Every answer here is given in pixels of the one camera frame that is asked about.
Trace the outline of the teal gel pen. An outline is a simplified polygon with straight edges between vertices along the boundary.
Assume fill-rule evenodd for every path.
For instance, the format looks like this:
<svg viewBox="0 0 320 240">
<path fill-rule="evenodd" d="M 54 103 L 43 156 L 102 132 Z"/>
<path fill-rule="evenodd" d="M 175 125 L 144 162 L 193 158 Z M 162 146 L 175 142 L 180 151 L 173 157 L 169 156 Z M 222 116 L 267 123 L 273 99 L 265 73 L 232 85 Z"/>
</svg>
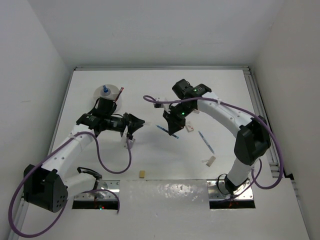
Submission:
<svg viewBox="0 0 320 240">
<path fill-rule="evenodd" d="M 160 130 L 162 130 L 163 132 L 167 133 L 169 136 L 174 137 L 176 139 L 179 139 L 179 136 L 175 135 L 175 134 L 170 134 L 169 131 L 167 129 L 165 129 L 164 127 L 160 126 L 160 125 L 156 125 L 157 128 L 159 128 Z"/>
</svg>

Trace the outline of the beige eraser block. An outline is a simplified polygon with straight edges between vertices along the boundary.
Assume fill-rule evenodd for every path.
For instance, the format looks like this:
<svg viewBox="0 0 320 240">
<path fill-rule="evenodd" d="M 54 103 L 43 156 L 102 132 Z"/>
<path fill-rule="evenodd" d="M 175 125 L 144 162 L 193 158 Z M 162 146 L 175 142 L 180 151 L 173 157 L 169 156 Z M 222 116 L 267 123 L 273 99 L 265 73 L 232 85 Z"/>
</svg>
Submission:
<svg viewBox="0 0 320 240">
<path fill-rule="evenodd" d="M 216 157 L 214 155 L 211 156 L 210 159 L 206 162 L 206 165 L 210 167 L 215 160 L 216 160 Z"/>
</svg>

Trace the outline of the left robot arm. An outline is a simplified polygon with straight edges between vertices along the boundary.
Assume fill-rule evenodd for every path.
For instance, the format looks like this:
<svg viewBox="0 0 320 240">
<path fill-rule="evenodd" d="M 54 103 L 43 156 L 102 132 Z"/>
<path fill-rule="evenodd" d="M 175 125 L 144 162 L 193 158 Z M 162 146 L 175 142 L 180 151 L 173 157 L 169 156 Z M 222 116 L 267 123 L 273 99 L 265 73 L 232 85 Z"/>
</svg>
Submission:
<svg viewBox="0 0 320 240">
<path fill-rule="evenodd" d="M 115 100 L 99 97 L 93 108 L 76 121 L 56 150 L 38 165 L 30 164 L 24 170 L 23 198 L 26 202 L 56 213 L 68 199 L 96 188 L 102 175 L 94 170 L 78 167 L 77 175 L 69 178 L 65 175 L 82 151 L 98 141 L 101 132 L 118 132 L 126 137 L 129 145 L 134 132 L 144 126 L 145 121 L 131 113 L 114 116 L 116 108 Z"/>
</svg>

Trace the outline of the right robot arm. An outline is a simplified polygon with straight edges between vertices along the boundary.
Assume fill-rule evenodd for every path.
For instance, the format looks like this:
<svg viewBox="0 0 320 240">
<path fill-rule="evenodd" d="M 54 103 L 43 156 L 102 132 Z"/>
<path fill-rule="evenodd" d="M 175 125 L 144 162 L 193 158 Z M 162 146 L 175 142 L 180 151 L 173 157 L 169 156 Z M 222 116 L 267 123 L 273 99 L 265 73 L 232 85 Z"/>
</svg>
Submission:
<svg viewBox="0 0 320 240">
<path fill-rule="evenodd" d="M 172 90 L 182 102 L 170 104 L 163 112 L 169 135 L 182 130 L 186 125 L 186 117 L 198 110 L 223 125 L 235 137 L 235 160 L 224 178 L 226 192 L 233 194 L 247 180 L 256 160 L 271 146 L 270 135 L 263 126 L 265 119 L 262 116 L 254 118 L 243 110 L 211 101 L 211 98 L 216 99 L 217 96 L 202 83 L 192 86 L 182 79 L 175 83 Z"/>
</svg>

